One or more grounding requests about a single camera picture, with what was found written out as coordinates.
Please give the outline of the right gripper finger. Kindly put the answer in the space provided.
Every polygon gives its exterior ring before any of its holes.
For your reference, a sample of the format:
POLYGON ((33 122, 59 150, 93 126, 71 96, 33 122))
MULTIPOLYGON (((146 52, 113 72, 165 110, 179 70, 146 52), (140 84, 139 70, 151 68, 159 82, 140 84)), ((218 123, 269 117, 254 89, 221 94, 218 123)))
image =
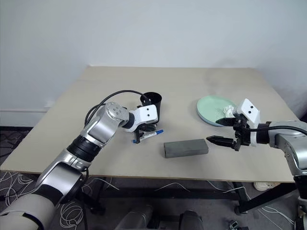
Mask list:
POLYGON ((216 121, 217 124, 220 124, 225 127, 233 127, 237 119, 235 117, 225 117, 216 121))
POLYGON ((218 145, 218 146, 233 148, 235 145, 235 141, 232 138, 224 138, 221 136, 209 136, 206 139, 210 143, 218 145))

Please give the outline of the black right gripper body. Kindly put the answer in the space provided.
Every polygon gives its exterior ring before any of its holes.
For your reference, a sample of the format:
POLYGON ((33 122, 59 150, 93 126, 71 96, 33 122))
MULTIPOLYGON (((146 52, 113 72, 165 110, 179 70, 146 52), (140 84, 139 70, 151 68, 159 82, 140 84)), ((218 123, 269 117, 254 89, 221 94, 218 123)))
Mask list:
POLYGON ((235 114, 234 116, 236 121, 233 129, 236 141, 233 147, 235 151, 239 151, 241 146, 250 145, 250 132, 248 131, 250 126, 248 125, 248 119, 243 114, 235 114))

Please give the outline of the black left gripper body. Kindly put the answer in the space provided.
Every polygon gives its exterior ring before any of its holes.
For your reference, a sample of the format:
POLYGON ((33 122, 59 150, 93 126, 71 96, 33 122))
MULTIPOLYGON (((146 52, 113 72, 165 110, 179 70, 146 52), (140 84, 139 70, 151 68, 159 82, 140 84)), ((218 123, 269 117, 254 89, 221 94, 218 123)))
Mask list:
POLYGON ((143 126, 155 126, 155 127, 157 127, 157 124, 154 124, 154 123, 149 123, 149 124, 143 123, 143 124, 138 125, 137 130, 142 131, 142 127, 143 126))

